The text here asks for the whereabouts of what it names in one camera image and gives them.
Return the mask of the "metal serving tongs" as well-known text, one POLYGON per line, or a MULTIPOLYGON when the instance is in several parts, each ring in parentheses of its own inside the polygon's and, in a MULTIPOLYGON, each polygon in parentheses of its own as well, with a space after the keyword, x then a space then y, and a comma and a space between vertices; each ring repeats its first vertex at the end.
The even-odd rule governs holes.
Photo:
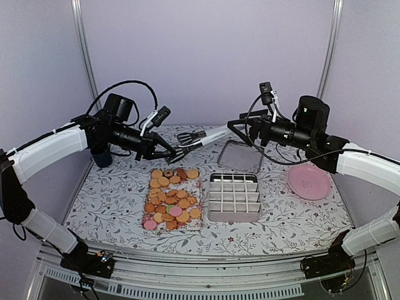
POLYGON ((233 131, 227 125, 198 132, 182 132, 176 135, 179 144, 175 147, 175 155, 167 157, 168 164, 182 160, 188 153, 210 144, 218 139, 225 138, 233 131))

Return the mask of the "swirl orange cookie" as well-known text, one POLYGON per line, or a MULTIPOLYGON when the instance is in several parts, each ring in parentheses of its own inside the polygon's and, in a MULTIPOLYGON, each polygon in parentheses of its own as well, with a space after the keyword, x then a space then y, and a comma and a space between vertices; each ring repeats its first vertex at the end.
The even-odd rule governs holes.
POLYGON ((153 213, 153 212, 155 211, 155 209, 156 209, 155 205, 153 205, 153 204, 150 203, 150 202, 147 202, 147 203, 144 205, 144 212, 145 212, 146 214, 151 214, 151 213, 153 213))

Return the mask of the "metal divided cookie tin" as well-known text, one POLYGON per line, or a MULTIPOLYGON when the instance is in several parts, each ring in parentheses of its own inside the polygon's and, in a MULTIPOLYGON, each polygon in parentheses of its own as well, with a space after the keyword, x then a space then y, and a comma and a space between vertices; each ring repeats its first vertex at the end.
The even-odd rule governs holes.
POLYGON ((258 178, 249 173, 213 173, 207 217, 212 222, 252 223, 261 216, 258 178))

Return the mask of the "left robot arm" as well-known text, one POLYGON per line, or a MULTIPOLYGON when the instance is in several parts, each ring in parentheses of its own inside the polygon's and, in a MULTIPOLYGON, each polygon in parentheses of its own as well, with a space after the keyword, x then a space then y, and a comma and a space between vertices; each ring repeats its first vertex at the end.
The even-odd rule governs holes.
POLYGON ((62 255, 62 267, 81 273, 98 274, 109 271, 113 260, 106 251, 92 254, 85 241, 38 208, 29 198, 24 185, 52 165, 84 150, 94 155, 105 152, 110 145, 135 153, 135 159, 166 158, 175 152, 158 133, 158 127, 170 115, 166 106, 155 109, 141 129, 125 122, 134 102, 110 94, 104 107, 95 115, 75 117, 20 148, 1 151, 1 210, 4 218, 22 226, 39 240, 55 247, 62 255))

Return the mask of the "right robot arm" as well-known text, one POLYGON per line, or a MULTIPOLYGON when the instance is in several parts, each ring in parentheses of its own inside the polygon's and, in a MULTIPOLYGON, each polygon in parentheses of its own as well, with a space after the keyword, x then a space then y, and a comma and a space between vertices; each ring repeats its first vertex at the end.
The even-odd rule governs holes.
MULTIPOLYGON (((313 96, 302 96, 294 120, 268 109, 242 113, 227 126, 260 153, 272 141, 305 152, 306 162, 331 174, 352 176, 399 194, 399 161, 367 151, 347 139, 326 134, 330 108, 313 96)), ((399 237, 399 206, 354 229, 337 235, 327 254, 306 258, 301 269, 307 278, 355 267, 354 255, 399 237)))

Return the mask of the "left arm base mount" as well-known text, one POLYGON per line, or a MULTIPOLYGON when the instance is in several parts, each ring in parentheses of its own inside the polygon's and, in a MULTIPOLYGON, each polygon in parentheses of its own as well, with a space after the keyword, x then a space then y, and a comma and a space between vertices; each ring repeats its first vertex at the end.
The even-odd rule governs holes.
POLYGON ((110 279, 114 271, 115 260, 106 251, 89 253, 87 249, 75 249, 62 254, 60 266, 83 275, 92 275, 110 279))

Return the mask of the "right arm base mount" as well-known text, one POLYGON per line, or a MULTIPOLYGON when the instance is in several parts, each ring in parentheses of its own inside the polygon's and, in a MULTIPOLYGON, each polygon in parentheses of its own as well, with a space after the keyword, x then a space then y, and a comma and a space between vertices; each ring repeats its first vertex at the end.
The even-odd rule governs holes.
POLYGON ((322 280, 322 287, 332 294, 341 293, 345 290, 355 266, 354 258, 343 251, 329 251, 321 256, 306 256, 300 262, 300 269, 306 279, 320 278, 349 271, 348 275, 342 275, 339 279, 322 280))

